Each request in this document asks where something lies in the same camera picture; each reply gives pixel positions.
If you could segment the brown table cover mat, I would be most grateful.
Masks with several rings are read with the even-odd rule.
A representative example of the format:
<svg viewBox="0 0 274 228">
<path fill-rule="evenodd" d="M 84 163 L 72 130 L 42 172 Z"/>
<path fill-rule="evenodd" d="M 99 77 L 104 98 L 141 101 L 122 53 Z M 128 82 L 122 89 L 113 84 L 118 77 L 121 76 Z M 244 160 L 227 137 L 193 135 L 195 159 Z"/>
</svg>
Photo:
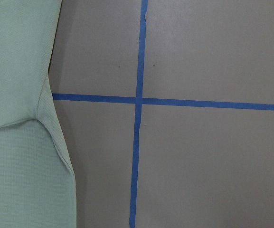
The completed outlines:
<svg viewBox="0 0 274 228">
<path fill-rule="evenodd" d="M 65 0 L 50 82 L 80 228 L 274 228 L 274 0 Z"/>
</svg>

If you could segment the green long-sleeve shirt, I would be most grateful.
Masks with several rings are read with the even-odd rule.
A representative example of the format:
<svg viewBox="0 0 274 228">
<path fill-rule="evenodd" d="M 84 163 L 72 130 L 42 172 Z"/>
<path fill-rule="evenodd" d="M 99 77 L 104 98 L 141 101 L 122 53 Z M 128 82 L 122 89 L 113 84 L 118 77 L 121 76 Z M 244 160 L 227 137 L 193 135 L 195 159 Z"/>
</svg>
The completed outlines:
<svg viewBox="0 0 274 228">
<path fill-rule="evenodd" d="M 48 68 L 59 0 L 0 0 L 0 228 L 76 227 Z"/>
</svg>

